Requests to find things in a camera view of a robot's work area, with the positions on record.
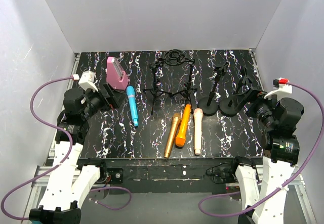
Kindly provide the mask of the blue microphone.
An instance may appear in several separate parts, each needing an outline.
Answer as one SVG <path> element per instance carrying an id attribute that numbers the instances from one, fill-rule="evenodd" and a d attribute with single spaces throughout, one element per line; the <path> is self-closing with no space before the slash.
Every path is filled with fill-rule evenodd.
<path id="1" fill-rule="evenodd" d="M 128 86 L 126 88 L 127 97 L 129 100 L 130 112 L 132 117 L 132 122 L 134 127 L 138 126 L 138 112 L 137 112 L 137 105 L 135 100 L 135 90 L 132 86 Z"/>

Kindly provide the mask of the gold microphone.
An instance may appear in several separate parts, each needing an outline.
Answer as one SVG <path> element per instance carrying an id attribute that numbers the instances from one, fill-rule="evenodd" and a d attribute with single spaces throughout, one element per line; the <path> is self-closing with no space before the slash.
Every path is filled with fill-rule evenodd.
<path id="1" fill-rule="evenodd" d="M 181 123 L 181 120 L 182 120 L 182 117 L 181 117 L 180 113 L 175 113 L 172 117 L 172 124 L 171 124 L 171 128 L 170 128 L 166 148 L 164 151 L 164 158 L 170 158 L 174 140 L 175 140 L 175 135 L 176 135 L 178 126 Z"/>

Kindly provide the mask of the black tripod shock-mount stand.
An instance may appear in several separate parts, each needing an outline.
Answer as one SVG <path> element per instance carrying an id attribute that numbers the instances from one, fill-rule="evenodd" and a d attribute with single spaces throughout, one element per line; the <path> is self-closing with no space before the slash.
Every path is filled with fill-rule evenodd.
<path id="1" fill-rule="evenodd" d="M 195 65 L 195 59 L 186 57 L 184 52 L 179 49 L 172 49 L 165 53 L 164 62 L 171 67 L 180 66 L 183 63 L 187 63 L 189 65 L 190 70 L 188 74 L 188 80 L 184 83 L 184 89 L 176 93 L 172 93 L 171 98 L 177 95 L 181 95 L 186 100 L 186 102 L 190 104 L 191 113 L 193 114 L 191 93 L 197 92 L 198 90 L 198 88 L 192 87 L 192 76 L 193 76 L 193 68 Z"/>

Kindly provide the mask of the orange microphone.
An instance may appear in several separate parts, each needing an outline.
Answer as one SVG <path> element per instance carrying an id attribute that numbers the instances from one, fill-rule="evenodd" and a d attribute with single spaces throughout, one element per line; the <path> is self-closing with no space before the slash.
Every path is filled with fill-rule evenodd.
<path id="1" fill-rule="evenodd" d="M 181 121 L 181 124 L 179 127 L 179 131 L 175 138 L 175 145 L 179 148 L 184 147 L 184 145 L 186 143 L 186 133 L 187 133 L 187 129 L 188 129 L 190 113 L 191 113 L 191 105 L 186 104 L 184 111 L 183 111 L 183 115 L 182 115 L 183 117 L 182 117 L 182 121 Z"/>

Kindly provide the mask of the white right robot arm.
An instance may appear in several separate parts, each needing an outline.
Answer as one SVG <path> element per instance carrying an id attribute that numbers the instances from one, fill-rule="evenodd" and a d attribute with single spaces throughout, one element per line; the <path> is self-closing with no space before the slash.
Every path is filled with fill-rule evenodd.
<path id="1" fill-rule="evenodd" d="M 296 124 L 304 113 L 298 101 L 289 98 L 292 87 L 285 85 L 269 93 L 259 92 L 247 99 L 252 105 L 249 117 L 263 125 L 263 177 L 258 187 L 257 168 L 253 160 L 236 156 L 231 164 L 238 180 L 243 214 L 238 223 L 283 223 L 288 180 L 298 162 L 299 142 L 294 135 Z"/>

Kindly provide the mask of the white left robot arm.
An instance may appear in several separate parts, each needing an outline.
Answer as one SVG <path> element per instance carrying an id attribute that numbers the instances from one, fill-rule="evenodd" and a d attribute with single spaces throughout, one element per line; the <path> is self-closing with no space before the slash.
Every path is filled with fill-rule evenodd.
<path id="1" fill-rule="evenodd" d="M 96 181 L 106 177 L 106 165 L 99 160 L 77 165 L 89 131 L 88 121 L 99 111 L 119 108 L 125 98 L 124 92 L 107 83 L 96 88 L 86 82 L 64 93 L 55 136 L 55 170 L 49 173 L 39 206 L 30 210 L 28 219 L 32 223 L 80 223 L 87 194 Z"/>

